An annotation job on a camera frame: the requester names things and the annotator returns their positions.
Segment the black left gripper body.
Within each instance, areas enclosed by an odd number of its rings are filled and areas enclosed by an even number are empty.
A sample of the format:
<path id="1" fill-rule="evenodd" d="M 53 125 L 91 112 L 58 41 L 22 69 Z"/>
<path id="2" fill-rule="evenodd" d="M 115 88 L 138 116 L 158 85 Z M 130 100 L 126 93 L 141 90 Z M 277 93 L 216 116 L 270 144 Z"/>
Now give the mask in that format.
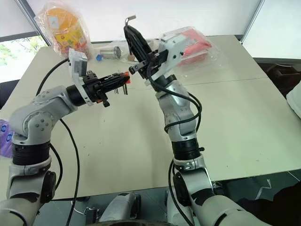
<path id="1" fill-rule="evenodd" d="M 93 103 L 102 103 L 104 107 L 110 106 L 106 95 L 109 92 L 109 76 L 98 78 L 94 72 L 87 71 L 83 81 L 84 90 Z"/>

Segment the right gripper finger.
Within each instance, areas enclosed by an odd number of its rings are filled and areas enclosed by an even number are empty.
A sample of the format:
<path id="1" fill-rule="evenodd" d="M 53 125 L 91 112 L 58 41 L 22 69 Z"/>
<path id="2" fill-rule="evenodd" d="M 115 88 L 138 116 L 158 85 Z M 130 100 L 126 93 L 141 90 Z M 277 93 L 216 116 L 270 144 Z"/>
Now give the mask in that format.
<path id="1" fill-rule="evenodd" d="M 135 56 L 139 63 L 144 61 L 144 50 L 141 41 L 141 34 L 130 25 L 124 26 L 124 33 L 130 53 Z"/>
<path id="2" fill-rule="evenodd" d="M 152 50 L 143 36 L 141 37 L 141 41 L 143 44 L 144 59 L 151 59 Z"/>

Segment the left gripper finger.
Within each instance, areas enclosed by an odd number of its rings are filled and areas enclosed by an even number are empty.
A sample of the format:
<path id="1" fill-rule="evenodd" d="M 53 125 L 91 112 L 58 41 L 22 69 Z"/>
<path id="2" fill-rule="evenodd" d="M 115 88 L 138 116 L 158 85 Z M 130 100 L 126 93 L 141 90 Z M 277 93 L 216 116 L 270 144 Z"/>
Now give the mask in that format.
<path id="1" fill-rule="evenodd" d="M 101 82 L 101 90 L 112 91 L 116 88 L 122 87 L 123 85 L 125 84 L 122 83 L 121 77 L 113 77 Z"/>
<path id="2" fill-rule="evenodd" d="M 99 79 L 102 84 L 125 84 L 129 83 L 128 72 L 114 73 Z"/>

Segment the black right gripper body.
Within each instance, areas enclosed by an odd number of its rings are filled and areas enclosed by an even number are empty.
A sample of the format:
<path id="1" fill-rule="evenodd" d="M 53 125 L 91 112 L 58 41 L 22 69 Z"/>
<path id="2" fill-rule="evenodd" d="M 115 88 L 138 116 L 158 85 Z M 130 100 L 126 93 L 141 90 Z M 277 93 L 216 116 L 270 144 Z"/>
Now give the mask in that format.
<path id="1" fill-rule="evenodd" d="M 132 52 L 132 54 L 138 60 L 138 63 L 130 66 L 129 72 L 132 75 L 138 72 L 143 79 L 148 79 L 152 70 L 157 72 L 158 67 L 160 67 L 167 60 L 168 50 L 166 49 L 161 52 L 155 50 L 148 54 L 138 54 Z"/>

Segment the orange hex key holder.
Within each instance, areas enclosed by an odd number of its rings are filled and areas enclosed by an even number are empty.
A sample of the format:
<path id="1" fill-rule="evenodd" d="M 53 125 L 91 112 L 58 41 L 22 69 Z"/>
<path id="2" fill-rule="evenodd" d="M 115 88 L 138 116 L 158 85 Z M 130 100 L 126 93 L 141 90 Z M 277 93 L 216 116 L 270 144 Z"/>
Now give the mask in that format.
<path id="1" fill-rule="evenodd" d="M 119 76 L 121 77 L 123 84 L 130 84 L 131 83 L 129 72 L 119 73 Z"/>

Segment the silver metal can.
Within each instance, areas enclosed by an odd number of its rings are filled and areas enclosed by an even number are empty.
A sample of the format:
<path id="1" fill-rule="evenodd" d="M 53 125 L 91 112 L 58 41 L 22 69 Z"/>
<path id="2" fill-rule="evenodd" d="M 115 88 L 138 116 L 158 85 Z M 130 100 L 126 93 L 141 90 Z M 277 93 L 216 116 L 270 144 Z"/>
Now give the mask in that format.
<path id="1" fill-rule="evenodd" d="M 122 53 L 119 46 L 103 47 L 100 48 L 99 52 L 100 55 L 103 56 L 103 58 L 108 58 L 108 59 L 120 59 Z"/>

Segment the bagged red package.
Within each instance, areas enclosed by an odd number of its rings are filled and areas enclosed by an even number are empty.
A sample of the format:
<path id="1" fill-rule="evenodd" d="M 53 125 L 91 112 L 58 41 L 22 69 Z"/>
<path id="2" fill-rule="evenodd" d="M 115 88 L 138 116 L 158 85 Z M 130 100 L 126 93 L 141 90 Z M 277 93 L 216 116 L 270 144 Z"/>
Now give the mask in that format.
<path id="1" fill-rule="evenodd" d="M 208 56 L 212 44 L 207 37 L 193 26 L 186 26 L 172 31 L 163 33 L 163 37 L 171 37 L 176 35 L 184 35 L 186 37 L 186 46 L 183 58 L 179 65 L 188 65 L 195 62 L 201 62 Z"/>

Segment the clear plastic clamshell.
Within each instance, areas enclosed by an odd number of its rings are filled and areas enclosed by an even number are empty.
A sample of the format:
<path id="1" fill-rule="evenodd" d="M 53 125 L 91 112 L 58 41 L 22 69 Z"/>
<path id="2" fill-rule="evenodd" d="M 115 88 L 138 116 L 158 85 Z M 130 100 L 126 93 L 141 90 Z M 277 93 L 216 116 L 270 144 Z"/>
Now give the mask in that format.
<path id="1" fill-rule="evenodd" d="M 207 72 L 223 68 L 226 62 L 223 52 L 213 45 L 190 56 L 185 56 L 174 71 L 183 78 L 196 78 Z"/>

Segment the orange snack bag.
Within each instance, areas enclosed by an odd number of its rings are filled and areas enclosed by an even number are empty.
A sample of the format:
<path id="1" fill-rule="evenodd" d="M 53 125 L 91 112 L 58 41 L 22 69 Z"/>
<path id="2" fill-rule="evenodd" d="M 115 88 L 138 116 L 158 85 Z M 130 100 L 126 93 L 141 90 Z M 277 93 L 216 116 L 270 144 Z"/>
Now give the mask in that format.
<path id="1" fill-rule="evenodd" d="M 84 53 L 88 59 L 93 57 L 88 29 L 81 15 L 67 3 L 45 3 L 34 20 L 60 57 L 67 58 L 69 49 Z"/>

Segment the purple plastic package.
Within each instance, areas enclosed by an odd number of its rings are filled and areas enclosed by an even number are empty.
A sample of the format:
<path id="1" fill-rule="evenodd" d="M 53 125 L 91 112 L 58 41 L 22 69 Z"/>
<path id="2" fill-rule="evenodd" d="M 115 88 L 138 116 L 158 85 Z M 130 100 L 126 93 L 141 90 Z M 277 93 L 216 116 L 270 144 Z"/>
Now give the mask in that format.
<path id="1" fill-rule="evenodd" d="M 0 155 L 12 158 L 12 131 L 9 123 L 0 119 Z"/>

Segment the grey robot waist housing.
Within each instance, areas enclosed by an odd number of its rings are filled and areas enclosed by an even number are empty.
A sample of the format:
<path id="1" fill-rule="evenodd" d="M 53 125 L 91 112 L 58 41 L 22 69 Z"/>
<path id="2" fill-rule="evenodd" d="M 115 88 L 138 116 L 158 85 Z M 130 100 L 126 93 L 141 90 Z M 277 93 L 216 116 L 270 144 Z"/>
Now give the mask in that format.
<path id="1" fill-rule="evenodd" d="M 86 212 L 85 226 L 170 226 L 164 221 L 141 219 L 142 198 L 136 192 L 117 194 L 101 212 L 90 209 Z"/>

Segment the black box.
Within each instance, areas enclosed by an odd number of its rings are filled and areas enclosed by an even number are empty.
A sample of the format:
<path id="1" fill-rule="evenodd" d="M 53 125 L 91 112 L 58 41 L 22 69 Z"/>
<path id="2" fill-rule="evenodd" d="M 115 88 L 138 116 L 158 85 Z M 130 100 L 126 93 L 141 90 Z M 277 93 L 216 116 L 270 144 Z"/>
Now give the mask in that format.
<path id="1" fill-rule="evenodd" d="M 288 65 L 274 64 L 266 74 L 284 97 L 301 81 L 301 72 Z"/>

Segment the white rounded object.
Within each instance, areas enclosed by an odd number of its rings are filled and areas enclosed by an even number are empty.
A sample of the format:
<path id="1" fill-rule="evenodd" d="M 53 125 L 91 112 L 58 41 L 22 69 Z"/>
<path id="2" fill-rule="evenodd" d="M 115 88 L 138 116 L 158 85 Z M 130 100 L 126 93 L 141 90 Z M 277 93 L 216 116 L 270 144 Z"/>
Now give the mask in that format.
<path id="1" fill-rule="evenodd" d="M 286 95 L 286 100 L 301 119 L 301 81 Z"/>

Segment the black cloth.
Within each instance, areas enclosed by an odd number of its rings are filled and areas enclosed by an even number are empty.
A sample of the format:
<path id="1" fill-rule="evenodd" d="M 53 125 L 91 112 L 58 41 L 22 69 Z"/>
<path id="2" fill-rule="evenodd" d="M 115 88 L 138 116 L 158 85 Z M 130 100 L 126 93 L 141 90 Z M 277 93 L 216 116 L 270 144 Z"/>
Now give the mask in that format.
<path id="1" fill-rule="evenodd" d="M 301 182 L 281 189 L 271 201 L 242 198 L 237 204 L 272 226 L 301 226 Z"/>

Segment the grey metal frame bar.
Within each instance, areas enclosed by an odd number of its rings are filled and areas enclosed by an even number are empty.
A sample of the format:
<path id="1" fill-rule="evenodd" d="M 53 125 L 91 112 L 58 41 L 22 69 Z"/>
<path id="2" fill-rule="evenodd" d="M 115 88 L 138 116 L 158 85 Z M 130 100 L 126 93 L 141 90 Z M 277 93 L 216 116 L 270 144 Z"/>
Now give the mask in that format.
<path id="1" fill-rule="evenodd" d="M 240 39 L 240 43 L 241 43 L 241 44 L 243 44 L 243 42 L 244 42 L 245 39 L 247 38 L 247 35 L 248 35 L 248 33 L 250 32 L 250 30 L 251 30 L 251 28 L 252 28 L 252 26 L 253 26 L 253 24 L 254 24 L 254 22 L 255 22 L 257 16 L 258 16 L 258 14 L 259 14 L 259 12 L 260 12 L 260 10 L 261 10 L 261 8 L 262 8 L 264 2 L 265 2 L 265 0 L 260 0 L 260 1 L 259 1 L 258 5 L 257 5 L 257 8 L 256 8 L 256 10 L 254 11 L 254 13 L 253 13 L 253 15 L 252 15 L 252 17 L 251 17 L 251 19 L 250 19 L 250 21 L 249 21 L 249 24 L 248 24 L 248 26 L 246 27 L 246 30 L 245 30 L 245 32 L 244 32 L 242 38 Z"/>
<path id="2" fill-rule="evenodd" d="M 43 32 L 41 31 L 41 29 L 39 28 L 38 24 L 36 23 L 36 21 L 34 20 L 35 18 L 35 13 L 33 11 L 33 9 L 30 7 L 29 3 L 27 0 L 15 0 L 16 4 L 18 5 L 18 7 L 20 8 L 20 10 L 23 12 L 23 14 L 25 15 L 25 17 L 27 18 L 27 20 L 29 21 L 29 23 L 31 24 L 31 26 L 34 28 L 34 30 L 38 33 L 38 35 L 40 35 L 42 37 L 42 39 L 45 41 L 45 43 L 48 46 L 51 46 L 50 41 L 48 40 L 48 38 L 43 34 Z"/>

